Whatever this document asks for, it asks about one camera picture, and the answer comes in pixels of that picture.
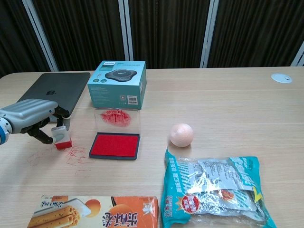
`product box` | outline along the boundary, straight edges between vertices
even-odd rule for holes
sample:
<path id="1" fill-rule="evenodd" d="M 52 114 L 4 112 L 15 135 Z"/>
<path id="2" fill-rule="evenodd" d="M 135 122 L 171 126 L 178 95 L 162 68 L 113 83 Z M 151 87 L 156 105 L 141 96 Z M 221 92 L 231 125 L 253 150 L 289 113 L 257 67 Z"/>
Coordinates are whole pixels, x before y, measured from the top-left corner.
<path id="1" fill-rule="evenodd" d="M 95 108 L 141 109 L 146 84 L 144 61 L 102 61 L 88 88 Z"/>
<path id="2" fill-rule="evenodd" d="M 28 228 L 157 228 L 156 197 L 42 196 Z"/>

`barcode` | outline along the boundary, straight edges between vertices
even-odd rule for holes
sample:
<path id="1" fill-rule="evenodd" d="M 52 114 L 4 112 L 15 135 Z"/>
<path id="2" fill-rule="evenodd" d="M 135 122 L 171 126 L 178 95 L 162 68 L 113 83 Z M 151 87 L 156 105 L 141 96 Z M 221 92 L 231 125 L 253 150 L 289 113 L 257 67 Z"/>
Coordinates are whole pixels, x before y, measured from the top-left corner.
<path id="1" fill-rule="evenodd" d="M 128 96 L 128 105 L 136 105 L 137 103 L 137 96 Z"/>

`robotic arm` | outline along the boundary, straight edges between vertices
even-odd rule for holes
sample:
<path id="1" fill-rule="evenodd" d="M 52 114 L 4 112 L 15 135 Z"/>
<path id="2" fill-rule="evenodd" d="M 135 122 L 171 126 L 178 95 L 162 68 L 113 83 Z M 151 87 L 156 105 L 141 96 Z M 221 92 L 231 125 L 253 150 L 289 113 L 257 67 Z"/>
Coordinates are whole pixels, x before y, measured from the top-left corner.
<path id="1" fill-rule="evenodd" d="M 69 130 L 70 113 L 55 101 L 28 99 L 0 109 L 0 145 L 17 133 L 28 133 L 45 144 L 61 140 L 63 135 L 48 137 L 40 130 L 50 122 L 51 115 L 57 118 L 57 127 L 64 125 Z"/>

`table surface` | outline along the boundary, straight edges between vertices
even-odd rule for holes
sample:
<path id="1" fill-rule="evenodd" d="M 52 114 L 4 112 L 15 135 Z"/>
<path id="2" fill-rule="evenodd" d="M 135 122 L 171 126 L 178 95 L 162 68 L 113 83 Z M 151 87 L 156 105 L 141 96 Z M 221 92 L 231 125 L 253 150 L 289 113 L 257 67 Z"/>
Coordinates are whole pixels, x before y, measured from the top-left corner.
<path id="1" fill-rule="evenodd" d="M 275 82 L 272 73 L 293 82 Z M 1 78 L 0 107 L 16 102 L 40 75 Z M 257 156 L 274 221 L 303 227 L 304 67 L 155 69 L 147 80 L 135 161 L 88 158 L 95 121 L 87 86 L 72 113 L 75 157 L 27 134 L 10 135 L 0 146 L 0 227 L 26 227 L 41 195 L 152 195 L 160 202 L 167 146 L 189 157 Z M 168 143 L 176 123 L 193 127 L 191 146 Z M 43 130 L 50 134 L 53 126 Z"/>

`laptop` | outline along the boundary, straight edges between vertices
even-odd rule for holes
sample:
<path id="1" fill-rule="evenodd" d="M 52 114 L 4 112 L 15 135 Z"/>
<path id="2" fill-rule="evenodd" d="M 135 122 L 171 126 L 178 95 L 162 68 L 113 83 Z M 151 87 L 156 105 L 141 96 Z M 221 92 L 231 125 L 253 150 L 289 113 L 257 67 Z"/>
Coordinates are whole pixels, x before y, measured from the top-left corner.
<path id="1" fill-rule="evenodd" d="M 88 72 L 42 74 L 18 102 L 31 98 L 56 101 L 71 114 L 90 76 Z M 57 121 L 54 116 L 50 119 L 51 123 Z"/>

